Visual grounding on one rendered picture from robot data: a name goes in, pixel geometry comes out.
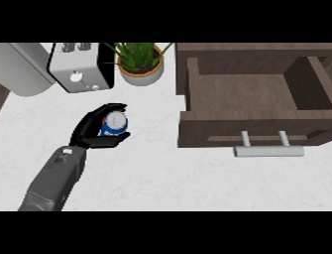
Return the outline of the green plant in white pot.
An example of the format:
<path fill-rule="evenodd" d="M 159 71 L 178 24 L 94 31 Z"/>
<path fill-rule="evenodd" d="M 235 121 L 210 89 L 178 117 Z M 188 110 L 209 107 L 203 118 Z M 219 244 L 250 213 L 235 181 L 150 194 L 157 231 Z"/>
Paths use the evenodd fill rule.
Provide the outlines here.
<path fill-rule="evenodd" d="M 105 43 L 113 50 L 120 74 L 135 86 L 148 86 L 157 82 L 165 72 L 165 54 L 173 44 L 160 49 L 156 43 Z"/>

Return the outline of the brown wooden cabinet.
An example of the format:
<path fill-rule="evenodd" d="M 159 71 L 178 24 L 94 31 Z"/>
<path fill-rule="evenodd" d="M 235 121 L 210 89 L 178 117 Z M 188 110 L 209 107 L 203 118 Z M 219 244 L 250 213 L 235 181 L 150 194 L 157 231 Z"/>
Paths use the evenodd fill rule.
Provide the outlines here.
<path fill-rule="evenodd" d="M 300 57 L 317 57 L 327 67 L 332 43 L 178 43 L 176 94 L 185 94 L 191 58 L 203 74 L 281 74 Z"/>

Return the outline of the open brown wooden drawer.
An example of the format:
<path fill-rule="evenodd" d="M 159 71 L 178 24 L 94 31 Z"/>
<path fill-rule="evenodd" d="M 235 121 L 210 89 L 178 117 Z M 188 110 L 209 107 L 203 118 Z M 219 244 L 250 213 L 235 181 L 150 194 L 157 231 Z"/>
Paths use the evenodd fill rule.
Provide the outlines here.
<path fill-rule="evenodd" d="M 332 82 L 320 58 L 296 59 L 278 74 L 203 74 L 188 59 L 187 110 L 181 112 L 182 148 L 234 147 L 243 135 L 256 146 L 332 141 Z"/>

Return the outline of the white toaster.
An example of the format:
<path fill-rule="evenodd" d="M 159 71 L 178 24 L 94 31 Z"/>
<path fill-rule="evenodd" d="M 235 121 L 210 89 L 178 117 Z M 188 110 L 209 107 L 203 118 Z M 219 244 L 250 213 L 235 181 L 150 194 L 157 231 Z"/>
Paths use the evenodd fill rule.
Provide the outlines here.
<path fill-rule="evenodd" d="M 103 43 L 54 43 L 48 71 L 69 93 L 113 89 L 114 51 Z"/>

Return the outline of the pale grey rounded appliance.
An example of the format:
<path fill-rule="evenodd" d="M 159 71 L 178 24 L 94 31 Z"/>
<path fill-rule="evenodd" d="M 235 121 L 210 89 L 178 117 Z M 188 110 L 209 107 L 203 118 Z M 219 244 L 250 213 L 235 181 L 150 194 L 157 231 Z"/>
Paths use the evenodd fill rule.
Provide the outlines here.
<path fill-rule="evenodd" d="M 41 43 L 0 43 L 0 84 L 20 96 L 43 93 L 55 84 L 49 53 Z"/>

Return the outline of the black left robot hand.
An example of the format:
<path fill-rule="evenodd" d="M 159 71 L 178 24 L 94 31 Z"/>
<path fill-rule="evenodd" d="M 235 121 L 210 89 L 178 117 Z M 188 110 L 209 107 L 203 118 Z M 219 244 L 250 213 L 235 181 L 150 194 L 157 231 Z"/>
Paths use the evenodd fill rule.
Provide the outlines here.
<path fill-rule="evenodd" d="M 88 149 L 114 148 L 131 136 L 128 131 L 119 135 L 98 135 L 103 119 L 114 111 L 125 112 L 126 104 L 107 103 L 95 111 L 86 114 L 72 136 L 72 146 L 79 146 Z"/>

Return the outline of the blue and white can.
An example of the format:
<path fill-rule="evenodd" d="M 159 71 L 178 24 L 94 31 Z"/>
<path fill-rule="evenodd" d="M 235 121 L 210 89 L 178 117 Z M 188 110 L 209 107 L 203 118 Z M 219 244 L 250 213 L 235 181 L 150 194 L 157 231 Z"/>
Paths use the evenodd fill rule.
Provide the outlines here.
<path fill-rule="evenodd" d="M 126 132 L 128 118 L 123 112 L 113 111 L 107 114 L 101 124 L 101 135 L 117 136 Z"/>

